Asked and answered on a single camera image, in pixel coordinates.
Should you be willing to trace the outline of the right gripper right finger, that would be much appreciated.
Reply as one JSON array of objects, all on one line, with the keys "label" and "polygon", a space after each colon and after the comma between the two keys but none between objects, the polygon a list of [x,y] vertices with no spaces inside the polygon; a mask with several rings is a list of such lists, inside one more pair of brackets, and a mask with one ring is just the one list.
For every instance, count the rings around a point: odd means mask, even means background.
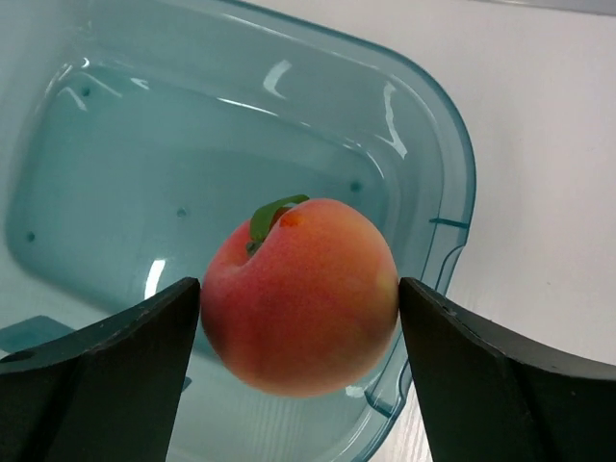
[{"label": "right gripper right finger", "polygon": [[615,368],[533,341],[399,282],[399,312],[435,461],[612,461]]}]

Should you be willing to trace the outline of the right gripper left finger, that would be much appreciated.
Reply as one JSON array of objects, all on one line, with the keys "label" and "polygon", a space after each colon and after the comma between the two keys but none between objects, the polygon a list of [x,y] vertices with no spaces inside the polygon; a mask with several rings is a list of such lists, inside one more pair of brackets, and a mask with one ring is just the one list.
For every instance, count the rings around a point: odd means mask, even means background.
[{"label": "right gripper left finger", "polygon": [[4,461],[163,461],[199,314],[185,277],[1,361]]}]

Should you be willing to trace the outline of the fake peach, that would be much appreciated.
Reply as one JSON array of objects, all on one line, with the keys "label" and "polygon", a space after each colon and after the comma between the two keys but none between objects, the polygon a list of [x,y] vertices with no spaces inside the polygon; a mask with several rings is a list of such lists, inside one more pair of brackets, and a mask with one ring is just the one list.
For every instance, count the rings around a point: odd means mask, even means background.
[{"label": "fake peach", "polygon": [[258,390],[308,398],[361,379],[388,350],[398,272],[374,224],[304,194],[257,209],[222,244],[200,295],[222,364]]}]

